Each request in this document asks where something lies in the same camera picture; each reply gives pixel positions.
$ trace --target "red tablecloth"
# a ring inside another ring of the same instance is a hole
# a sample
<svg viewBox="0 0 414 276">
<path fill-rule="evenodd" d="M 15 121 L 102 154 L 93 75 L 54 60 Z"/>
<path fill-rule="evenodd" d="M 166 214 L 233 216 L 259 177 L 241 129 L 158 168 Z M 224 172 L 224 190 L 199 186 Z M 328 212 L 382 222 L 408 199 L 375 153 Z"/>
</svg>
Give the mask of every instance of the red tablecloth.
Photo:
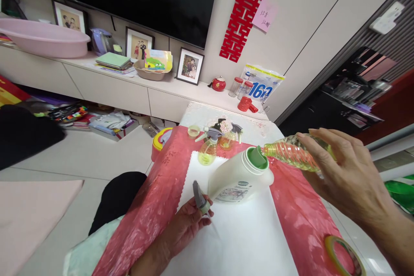
<svg viewBox="0 0 414 276">
<path fill-rule="evenodd" d="M 188 137 L 187 127 L 173 129 L 92 276 L 124 276 L 165 229 L 176 213 L 191 153 L 202 144 Z M 236 144 L 229 152 L 218 148 L 217 155 L 231 158 L 250 146 Z M 324 238 L 341 235 L 319 196 L 300 170 L 275 159 L 270 159 L 270 169 L 275 176 L 270 190 L 299 275 L 339 275 L 327 255 Z"/>
</svg>

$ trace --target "pink sticky note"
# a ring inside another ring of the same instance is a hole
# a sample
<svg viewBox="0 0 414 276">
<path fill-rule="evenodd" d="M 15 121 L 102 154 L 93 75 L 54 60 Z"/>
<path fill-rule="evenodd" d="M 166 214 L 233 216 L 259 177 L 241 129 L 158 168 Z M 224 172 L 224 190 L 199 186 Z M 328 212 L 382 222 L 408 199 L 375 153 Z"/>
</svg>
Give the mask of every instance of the pink sticky note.
<svg viewBox="0 0 414 276">
<path fill-rule="evenodd" d="M 268 32 L 270 25 L 276 17 L 276 7 L 267 0 L 262 0 L 257 9 L 256 15 L 253 17 L 253 25 L 260 28 L 264 32 Z"/>
</svg>

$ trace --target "tape roll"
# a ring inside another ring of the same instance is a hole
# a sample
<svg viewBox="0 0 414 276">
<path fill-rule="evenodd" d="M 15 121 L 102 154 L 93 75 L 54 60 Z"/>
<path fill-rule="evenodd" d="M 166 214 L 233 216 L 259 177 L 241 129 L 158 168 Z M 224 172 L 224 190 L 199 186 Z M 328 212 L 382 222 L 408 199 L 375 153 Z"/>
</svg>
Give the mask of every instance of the tape roll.
<svg viewBox="0 0 414 276">
<path fill-rule="evenodd" d="M 355 272 L 353 274 L 350 274 L 341 264 L 338 257 L 335 254 L 335 243 L 340 244 L 349 254 L 349 256 L 352 259 L 352 262 L 354 264 Z M 364 269 L 364 266 L 362 265 L 361 259 L 358 257 L 358 255 L 355 253 L 355 251 L 351 248 L 351 246 L 344 241 L 342 238 L 339 238 L 337 236 L 327 236 L 325 238 L 325 247 L 326 251 L 328 252 L 328 255 L 330 259 L 335 264 L 336 268 L 338 269 L 339 273 L 342 276 L 366 276 L 367 272 Z"/>
</svg>

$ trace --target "white plastic bottle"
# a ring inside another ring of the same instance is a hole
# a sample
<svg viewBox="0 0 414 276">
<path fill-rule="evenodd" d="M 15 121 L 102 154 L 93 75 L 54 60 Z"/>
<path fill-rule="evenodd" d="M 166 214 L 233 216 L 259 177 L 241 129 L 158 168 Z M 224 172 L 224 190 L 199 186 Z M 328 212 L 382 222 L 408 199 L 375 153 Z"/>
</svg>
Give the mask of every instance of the white plastic bottle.
<svg viewBox="0 0 414 276">
<path fill-rule="evenodd" d="M 209 197 L 220 203 L 242 203 L 273 184 L 269 161 L 257 147 L 233 156 L 216 169 L 208 184 Z"/>
</svg>

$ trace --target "red cap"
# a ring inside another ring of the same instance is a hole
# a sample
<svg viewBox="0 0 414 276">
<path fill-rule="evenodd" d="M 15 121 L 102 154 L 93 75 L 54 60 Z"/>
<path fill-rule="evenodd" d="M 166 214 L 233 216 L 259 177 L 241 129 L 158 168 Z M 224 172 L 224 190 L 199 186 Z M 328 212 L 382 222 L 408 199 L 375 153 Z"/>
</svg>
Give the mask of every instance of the red cap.
<svg viewBox="0 0 414 276">
<path fill-rule="evenodd" d="M 256 113 L 257 111 L 259 111 L 259 109 L 257 109 L 255 106 L 253 106 L 253 104 L 250 105 L 249 109 L 253 113 Z"/>
</svg>

